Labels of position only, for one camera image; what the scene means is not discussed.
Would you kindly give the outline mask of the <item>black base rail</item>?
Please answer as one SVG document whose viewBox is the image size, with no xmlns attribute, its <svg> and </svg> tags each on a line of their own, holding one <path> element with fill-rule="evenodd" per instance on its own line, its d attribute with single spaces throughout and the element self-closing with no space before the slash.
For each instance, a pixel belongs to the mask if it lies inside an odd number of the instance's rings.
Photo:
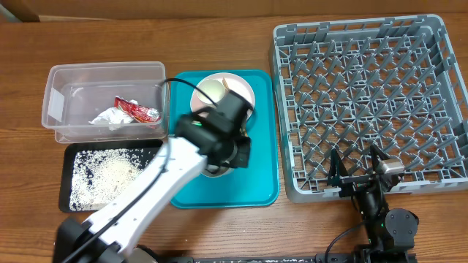
<svg viewBox="0 0 468 263">
<path fill-rule="evenodd" d="M 325 254 L 301 257 L 231 257 L 231 258 L 199 258 L 194 259 L 188 256 L 155 256 L 156 262 L 164 263 L 325 263 Z M 331 254 L 328 256 L 330 263 L 352 263 L 354 260 L 349 254 Z M 415 254 L 409 255 L 409 262 L 416 263 Z"/>
</svg>

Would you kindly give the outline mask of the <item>small pink plate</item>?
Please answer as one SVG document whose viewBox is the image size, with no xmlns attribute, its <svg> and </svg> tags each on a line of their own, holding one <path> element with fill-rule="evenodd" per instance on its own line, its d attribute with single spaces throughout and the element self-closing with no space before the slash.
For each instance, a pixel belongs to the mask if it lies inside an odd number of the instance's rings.
<svg viewBox="0 0 468 263">
<path fill-rule="evenodd" d="M 214 107 L 211 103 L 206 104 L 205 102 L 201 101 L 198 98 L 197 92 L 194 91 L 192 93 L 191 99 L 190 99 L 190 109 L 192 112 L 196 112 L 200 109 L 203 109 L 204 107 Z"/>
</svg>

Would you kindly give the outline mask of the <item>spilled rice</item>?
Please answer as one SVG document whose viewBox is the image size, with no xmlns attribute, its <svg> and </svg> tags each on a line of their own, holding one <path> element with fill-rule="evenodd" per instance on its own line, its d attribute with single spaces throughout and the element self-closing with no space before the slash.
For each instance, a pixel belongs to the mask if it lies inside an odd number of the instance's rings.
<svg viewBox="0 0 468 263">
<path fill-rule="evenodd" d="M 158 150 L 116 148 L 77 152 L 67 207 L 72 212 L 102 209 L 139 176 Z"/>
</svg>

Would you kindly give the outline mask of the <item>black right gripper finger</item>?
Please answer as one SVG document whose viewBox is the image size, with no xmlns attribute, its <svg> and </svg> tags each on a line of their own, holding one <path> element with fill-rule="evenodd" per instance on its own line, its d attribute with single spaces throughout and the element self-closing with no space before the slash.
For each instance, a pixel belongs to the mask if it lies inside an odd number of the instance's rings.
<svg viewBox="0 0 468 263">
<path fill-rule="evenodd" d="M 348 172 L 343 161 L 341 160 L 341 157 L 339 156 L 338 151 L 335 148 L 331 150 L 330 161 L 331 167 L 327 176 L 327 184 L 333 187 L 340 187 L 342 184 L 341 178 L 347 177 Z"/>
<path fill-rule="evenodd" d="M 374 172 L 376 172 L 378 170 L 378 166 L 380 165 L 380 163 L 382 161 L 388 160 L 390 156 L 384 153 L 375 144 L 370 145 L 369 149 L 370 149 L 370 155 L 371 155 L 372 169 Z"/>
</svg>

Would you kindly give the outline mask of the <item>white bowl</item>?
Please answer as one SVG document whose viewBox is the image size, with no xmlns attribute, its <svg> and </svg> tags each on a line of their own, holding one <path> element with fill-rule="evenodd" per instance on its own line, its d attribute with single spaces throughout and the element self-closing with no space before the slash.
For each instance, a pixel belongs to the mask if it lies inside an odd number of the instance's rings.
<svg viewBox="0 0 468 263">
<path fill-rule="evenodd" d="M 201 174 L 208 178 L 218 178 L 230 174 L 234 169 L 230 167 L 220 167 L 209 164 Z"/>
</svg>

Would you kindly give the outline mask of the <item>teal plastic tray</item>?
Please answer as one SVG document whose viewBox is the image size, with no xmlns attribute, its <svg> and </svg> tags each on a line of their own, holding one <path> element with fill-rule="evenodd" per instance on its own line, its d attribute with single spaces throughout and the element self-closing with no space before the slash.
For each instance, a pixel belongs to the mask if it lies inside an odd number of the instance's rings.
<svg viewBox="0 0 468 263">
<path fill-rule="evenodd" d="M 252 140 L 249 166 L 217 178 L 199 175 L 171 200 L 181 209 L 268 206 L 279 195 L 279 158 L 274 95 L 270 76 L 260 69 L 232 70 L 250 84 L 254 116 L 247 121 Z"/>
</svg>

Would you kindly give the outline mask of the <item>wooden chopstick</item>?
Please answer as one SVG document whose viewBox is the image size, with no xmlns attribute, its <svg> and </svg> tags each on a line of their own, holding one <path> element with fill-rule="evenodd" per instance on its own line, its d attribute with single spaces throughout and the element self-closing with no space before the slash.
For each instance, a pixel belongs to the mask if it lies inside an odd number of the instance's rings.
<svg viewBox="0 0 468 263">
<path fill-rule="evenodd" d="M 227 84 L 227 81 L 225 78 L 222 78 L 222 84 L 227 92 L 230 91 L 229 85 Z"/>
</svg>

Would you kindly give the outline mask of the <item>white tissue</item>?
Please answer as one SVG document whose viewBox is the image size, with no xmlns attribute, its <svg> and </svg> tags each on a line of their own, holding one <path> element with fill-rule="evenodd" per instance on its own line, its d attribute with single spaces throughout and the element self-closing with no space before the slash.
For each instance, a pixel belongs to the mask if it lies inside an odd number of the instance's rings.
<svg viewBox="0 0 468 263">
<path fill-rule="evenodd" d="M 128 113 L 120 110 L 116 106 L 113 106 L 101 112 L 92 121 L 89 121 L 89 123 L 91 125 L 110 125 L 109 130 L 115 131 L 122 125 L 132 123 L 133 121 L 134 118 Z"/>
</svg>

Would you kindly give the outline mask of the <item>cream cup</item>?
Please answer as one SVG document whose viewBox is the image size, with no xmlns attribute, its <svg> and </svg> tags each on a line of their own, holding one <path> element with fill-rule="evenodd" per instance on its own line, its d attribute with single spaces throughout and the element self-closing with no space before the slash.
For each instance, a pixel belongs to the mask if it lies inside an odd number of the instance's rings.
<svg viewBox="0 0 468 263">
<path fill-rule="evenodd" d="M 198 99 L 206 104 L 218 103 L 225 95 L 225 88 L 218 80 L 203 80 L 198 85 L 196 92 Z"/>
</svg>

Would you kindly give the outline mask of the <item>black tray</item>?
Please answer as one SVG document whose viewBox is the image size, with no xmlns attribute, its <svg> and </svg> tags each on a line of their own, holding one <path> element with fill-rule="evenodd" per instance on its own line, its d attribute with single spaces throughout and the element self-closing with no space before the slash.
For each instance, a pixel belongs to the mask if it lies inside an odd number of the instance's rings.
<svg viewBox="0 0 468 263">
<path fill-rule="evenodd" d="M 63 213 L 74 213 L 69 206 L 72 192 L 72 173 L 75 162 L 75 156 L 78 152 L 84 150 L 110 150 L 110 149 L 143 149 L 140 154 L 141 161 L 149 161 L 162 146 L 163 141 L 152 140 L 122 140 L 107 142 L 81 142 L 68 145 L 64 151 L 64 163 L 61 176 L 61 187 L 58 196 L 58 208 Z"/>
</svg>

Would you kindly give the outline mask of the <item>red snack wrapper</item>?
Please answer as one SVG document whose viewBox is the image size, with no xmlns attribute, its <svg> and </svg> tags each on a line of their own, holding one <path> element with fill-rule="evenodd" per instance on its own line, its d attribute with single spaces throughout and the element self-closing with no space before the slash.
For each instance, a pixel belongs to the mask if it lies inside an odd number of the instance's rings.
<svg viewBox="0 0 468 263">
<path fill-rule="evenodd" d="M 115 97 L 114 106 L 140 123 L 159 123 L 162 119 L 157 109 L 135 104 L 119 96 Z"/>
</svg>

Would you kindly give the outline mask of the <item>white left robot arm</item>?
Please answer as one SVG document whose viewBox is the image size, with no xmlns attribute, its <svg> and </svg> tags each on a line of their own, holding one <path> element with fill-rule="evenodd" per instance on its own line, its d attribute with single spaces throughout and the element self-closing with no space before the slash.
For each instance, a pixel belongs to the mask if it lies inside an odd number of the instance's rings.
<svg viewBox="0 0 468 263">
<path fill-rule="evenodd" d="M 174 135 L 142 173 L 101 210 L 58 228 L 54 262 L 127 262 L 169 201 L 209 167 L 246 168 L 252 141 L 246 121 L 254 106 L 229 90 L 218 102 L 182 115 Z"/>
</svg>

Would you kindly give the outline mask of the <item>clear plastic waste bin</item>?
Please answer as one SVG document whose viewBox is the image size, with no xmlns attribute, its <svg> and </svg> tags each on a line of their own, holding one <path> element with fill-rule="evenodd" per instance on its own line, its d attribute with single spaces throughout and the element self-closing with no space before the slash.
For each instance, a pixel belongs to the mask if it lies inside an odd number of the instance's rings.
<svg viewBox="0 0 468 263">
<path fill-rule="evenodd" d="M 42 105 L 42 125 L 58 143 L 162 139 L 168 133 L 169 88 L 159 61 L 62 64 L 51 68 Z M 91 124 L 119 96 L 158 110 L 157 122 Z"/>
</svg>

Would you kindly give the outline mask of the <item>large pink plate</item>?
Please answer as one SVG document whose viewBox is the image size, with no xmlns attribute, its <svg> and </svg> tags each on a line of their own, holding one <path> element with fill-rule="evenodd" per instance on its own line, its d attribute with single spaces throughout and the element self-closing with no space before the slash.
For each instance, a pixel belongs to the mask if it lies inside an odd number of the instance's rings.
<svg viewBox="0 0 468 263">
<path fill-rule="evenodd" d="M 213 79 L 213 80 L 218 80 L 219 82 L 222 83 L 222 78 L 225 78 L 227 81 L 227 84 L 229 85 L 229 88 L 231 91 L 236 92 L 237 94 L 241 95 L 245 100 L 247 100 L 251 106 L 255 106 L 255 95 L 252 87 L 250 84 L 247 83 L 245 79 L 242 77 L 235 75 L 233 73 L 228 73 L 228 72 L 221 72 L 221 73 L 215 73 L 212 75 L 209 75 L 205 77 L 203 80 L 207 79 Z"/>
</svg>

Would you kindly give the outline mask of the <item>grey plastic dish rack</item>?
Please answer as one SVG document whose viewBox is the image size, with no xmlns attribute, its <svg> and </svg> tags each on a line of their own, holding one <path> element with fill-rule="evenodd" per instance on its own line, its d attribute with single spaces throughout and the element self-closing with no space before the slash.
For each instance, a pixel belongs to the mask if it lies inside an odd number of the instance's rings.
<svg viewBox="0 0 468 263">
<path fill-rule="evenodd" d="M 440 16 L 282 24 L 271 69 L 290 201 L 338 199 L 331 151 L 367 175 L 372 145 L 404 165 L 397 193 L 467 188 L 467 87 Z"/>
</svg>

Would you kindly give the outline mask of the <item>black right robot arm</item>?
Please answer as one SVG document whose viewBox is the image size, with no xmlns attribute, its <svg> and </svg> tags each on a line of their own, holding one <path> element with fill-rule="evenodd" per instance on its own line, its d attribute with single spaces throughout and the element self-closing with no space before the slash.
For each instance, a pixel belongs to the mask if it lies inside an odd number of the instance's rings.
<svg viewBox="0 0 468 263">
<path fill-rule="evenodd" d="M 385 193 L 404 177 L 404 165 L 396 158 L 370 146 L 371 172 L 351 177 L 336 149 L 331 150 L 329 186 L 339 187 L 341 198 L 349 197 L 362 221 L 335 237 L 326 248 L 324 262 L 416 262 L 409 250 L 415 246 L 419 218 L 402 208 L 390 209 Z M 332 254 L 332 247 L 343 237 L 361 227 L 366 229 L 368 242 L 357 245 L 349 256 Z"/>
</svg>

